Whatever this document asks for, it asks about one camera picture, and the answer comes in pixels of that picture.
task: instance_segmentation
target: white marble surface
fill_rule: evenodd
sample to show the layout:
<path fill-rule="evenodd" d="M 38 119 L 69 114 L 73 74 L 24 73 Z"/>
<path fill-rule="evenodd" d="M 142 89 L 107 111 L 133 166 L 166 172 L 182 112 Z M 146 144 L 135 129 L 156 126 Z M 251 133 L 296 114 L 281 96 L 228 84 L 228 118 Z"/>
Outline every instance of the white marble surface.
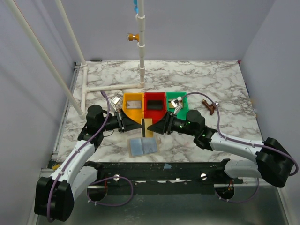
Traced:
<path fill-rule="evenodd" d="M 106 86 L 113 84 L 130 84 L 139 81 L 138 61 L 105 61 L 88 63 L 88 86 Z M 106 91 L 109 98 L 124 92 L 167 92 L 167 91 L 200 91 L 220 103 L 221 131 L 236 137 L 261 140 L 249 96 L 243 81 L 240 67 L 236 61 L 147 61 L 145 63 L 146 85 L 143 89 Z M 83 71 L 79 72 L 74 97 L 80 103 Z M 206 118 L 207 126 L 216 128 L 217 114 L 209 115 L 202 105 L 200 95 L 188 97 L 190 109 L 198 109 Z M 98 104 L 106 109 L 106 101 L 100 92 L 87 95 L 87 108 Z M 62 140 L 59 145 L 58 162 L 63 162 L 75 146 L 84 120 L 81 120 L 73 107 L 70 107 Z M 224 152 L 202 150 L 187 135 L 173 133 L 157 135 L 160 139 L 160 152 L 149 156 L 130 158 L 127 139 L 141 136 L 140 130 L 124 134 L 117 131 L 104 138 L 101 146 L 90 158 L 95 162 L 211 162 L 224 158 L 239 159 L 238 156 Z"/>

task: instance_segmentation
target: white wall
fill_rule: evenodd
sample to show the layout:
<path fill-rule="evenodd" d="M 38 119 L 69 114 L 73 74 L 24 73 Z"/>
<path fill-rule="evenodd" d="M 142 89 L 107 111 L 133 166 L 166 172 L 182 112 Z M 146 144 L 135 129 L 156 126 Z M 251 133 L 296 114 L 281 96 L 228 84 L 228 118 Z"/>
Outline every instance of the white wall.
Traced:
<path fill-rule="evenodd" d="M 74 64 L 37 1 L 17 1 L 69 84 Z M 0 224 L 25 225 L 40 169 L 50 158 L 66 97 L 0 1 Z"/>
<path fill-rule="evenodd" d="M 240 60 L 274 0 L 145 0 L 147 60 Z M 55 2 L 43 0 L 73 59 Z M 87 60 L 138 60 L 133 0 L 62 0 Z"/>
<path fill-rule="evenodd" d="M 246 55 L 241 70 L 264 138 L 278 139 L 300 163 L 300 1 L 276 0 Z M 287 190 L 300 221 L 300 174 Z"/>

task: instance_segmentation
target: green bin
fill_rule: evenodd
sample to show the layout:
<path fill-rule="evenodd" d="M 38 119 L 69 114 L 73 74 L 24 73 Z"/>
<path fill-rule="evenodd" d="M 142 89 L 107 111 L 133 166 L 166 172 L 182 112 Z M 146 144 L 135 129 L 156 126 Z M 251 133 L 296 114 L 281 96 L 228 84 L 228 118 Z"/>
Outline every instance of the green bin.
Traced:
<path fill-rule="evenodd" d="M 169 103 L 173 99 L 178 98 L 179 96 L 184 96 L 185 94 L 186 94 L 186 92 L 166 92 L 165 93 L 165 97 L 167 99 L 167 101 L 166 101 L 166 103 L 167 103 L 167 111 L 174 112 L 175 109 L 174 108 L 170 108 L 169 107 Z M 177 114 L 177 118 L 181 119 L 181 120 L 186 120 L 187 112 L 188 112 L 188 98 L 184 97 L 182 102 L 183 102 L 183 108 Z"/>

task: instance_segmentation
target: screw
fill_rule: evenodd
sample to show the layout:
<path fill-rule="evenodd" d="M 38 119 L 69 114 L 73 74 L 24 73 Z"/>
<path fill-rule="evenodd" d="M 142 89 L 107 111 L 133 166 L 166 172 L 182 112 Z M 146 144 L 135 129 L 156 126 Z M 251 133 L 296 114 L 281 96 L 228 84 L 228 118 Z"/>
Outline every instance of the screw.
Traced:
<path fill-rule="evenodd" d="M 205 173 L 202 173 L 200 175 L 200 177 L 201 177 L 202 180 L 206 180 L 207 179 L 207 175 Z"/>
<path fill-rule="evenodd" d="M 115 177 L 115 178 L 113 179 L 114 181 L 118 181 L 118 180 L 120 180 L 120 178 L 119 178 L 119 175 L 118 175 L 118 174 L 114 175 L 114 177 Z"/>

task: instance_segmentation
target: white pvc pipe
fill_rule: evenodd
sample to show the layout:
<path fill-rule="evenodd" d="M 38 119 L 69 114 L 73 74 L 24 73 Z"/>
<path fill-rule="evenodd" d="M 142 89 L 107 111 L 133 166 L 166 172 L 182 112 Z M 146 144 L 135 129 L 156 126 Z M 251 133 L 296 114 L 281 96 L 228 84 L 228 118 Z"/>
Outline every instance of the white pvc pipe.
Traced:
<path fill-rule="evenodd" d="M 135 84 L 120 84 L 120 85 L 111 85 L 111 86 L 102 86 L 102 87 L 91 87 L 86 88 L 87 92 L 100 91 L 100 90 L 115 90 L 115 89 L 126 89 L 126 88 L 142 88 L 144 85 L 140 83 Z"/>
<path fill-rule="evenodd" d="M 145 12 L 144 12 L 144 0 L 137 1 L 138 15 L 137 21 L 139 26 L 139 42 L 137 43 L 140 56 L 140 64 L 138 66 L 140 71 L 140 84 L 145 85 Z"/>
<path fill-rule="evenodd" d="M 63 7 L 63 5 L 62 5 L 62 3 L 61 3 L 60 0 L 55 0 L 55 2 L 56 2 L 56 5 L 57 5 L 57 8 L 60 11 L 60 15 L 61 15 L 61 17 L 62 17 L 62 19 L 63 19 L 63 21 L 65 23 L 65 26 L 67 27 L 69 35 L 71 36 L 71 39 L 73 41 L 73 44 L 74 44 L 75 49 L 77 51 L 77 54 L 80 57 L 81 63 L 82 63 L 83 66 L 86 66 L 86 61 L 85 61 L 83 53 L 82 53 L 82 51 L 81 51 L 81 49 L 79 47 L 79 44 L 77 42 L 77 39 L 76 39 L 75 34 L 73 32 L 73 29 L 71 27 L 70 21 L 69 21 L 69 19 L 67 17 L 66 11 L 65 11 L 65 9 L 64 9 L 64 7 Z"/>
<path fill-rule="evenodd" d="M 88 67 L 83 67 L 82 87 L 81 87 L 81 110 L 85 112 L 86 88 L 88 82 Z"/>
<path fill-rule="evenodd" d="M 67 87 L 66 83 L 62 79 L 61 75 L 59 72 L 56 70 L 55 66 L 51 62 L 49 56 L 47 55 L 46 51 L 44 50 L 43 46 L 41 45 L 40 41 L 34 34 L 33 30 L 27 23 L 26 19 L 24 18 L 22 12 L 20 11 L 19 7 L 15 3 L 14 0 L 5 0 L 7 3 L 8 7 L 12 11 L 12 13 L 15 15 L 17 21 L 19 22 L 20 26 L 23 28 L 24 32 L 27 34 L 29 40 L 35 47 L 36 51 L 39 53 L 40 57 L 44 60 L 45 64 L 47 65 L 48 69 L 52 73 L 53 77 L 55 78 L 56 82 L 60 85 L 60 87 L 63 89 L 65 92 L 67 98 L 73 105 L 73 107 L 76 109 L 78 112 L 79 116 L 84 119 L 85 118 L 85 113 L 81 110 L 80 106 L 77 104 L 76 100 L 74 99 L 71 91 Z"/>

